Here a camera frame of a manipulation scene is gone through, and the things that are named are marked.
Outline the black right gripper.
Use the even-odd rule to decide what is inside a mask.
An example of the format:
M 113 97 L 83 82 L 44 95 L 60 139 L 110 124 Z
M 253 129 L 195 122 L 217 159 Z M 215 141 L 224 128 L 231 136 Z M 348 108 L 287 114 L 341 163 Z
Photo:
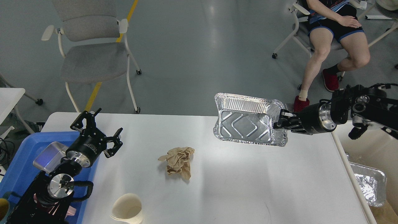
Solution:
M 297 113 L 281 109 L 278 122 L 273 123 L 273 129 L 285 129 L 307 135 L 332 132 L 337 127 L 332 120 L 331 105 L 328 103 L 310 105 Z

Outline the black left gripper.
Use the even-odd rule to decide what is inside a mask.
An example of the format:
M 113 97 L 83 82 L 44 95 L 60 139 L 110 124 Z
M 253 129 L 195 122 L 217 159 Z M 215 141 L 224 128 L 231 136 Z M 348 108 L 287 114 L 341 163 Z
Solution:
M 120 134 L 123 128 L 119 128 L 113 136 L 102 139 L 102 132 L 97 128 L 95 123 L 95 116 L 101 111 L 81 112 L 78 117 L 72 122 L 70 128 L 79 131 L 80 134 L 76 141 L 66 150 L 68 159 L 77 162 L 81 167 L 91 167 L 98 159 L 102 151 L 106 158 L 114 156 L 123 145 L 120 140 Z M 113 143 L 112 148 L 106 148 L 107 143 Z

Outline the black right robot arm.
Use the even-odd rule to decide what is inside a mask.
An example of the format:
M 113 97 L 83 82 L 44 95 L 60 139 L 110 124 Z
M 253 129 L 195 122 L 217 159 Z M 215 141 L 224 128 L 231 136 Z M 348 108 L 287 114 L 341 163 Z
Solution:
M 377 83 L 370 87 L 347 86 L 335 90 L 330 100 L 305 107 L 300 112 L 280 110 L 273 129 L 286 129 L 293 133 L 313 135 L 330 133 L 337 125 L 352 119 L 350 139 L 358 139 L 371 127 L 382 129 L 397 138 L 397 100 L 388 98 L 385 92 L 395 83 Z

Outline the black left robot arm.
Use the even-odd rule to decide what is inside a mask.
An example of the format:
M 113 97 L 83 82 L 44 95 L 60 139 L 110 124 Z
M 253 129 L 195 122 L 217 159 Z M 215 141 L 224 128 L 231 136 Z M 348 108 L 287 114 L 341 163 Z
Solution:
M 93 183 L 76 176 L 92 167 L 102 152 L 110 158 L 123 145 L 122 128 L 110 137 L 97 128 L 95 117 L 100 111 L 84 111 L 74 120 L 71 129 L 79 135 L 71 146 L 52 142 L 34 159 L 39 173 L 7 215 L 6 224 L 65 224 L 67 216 L 75 214 L 71 203 L 91 196 Z

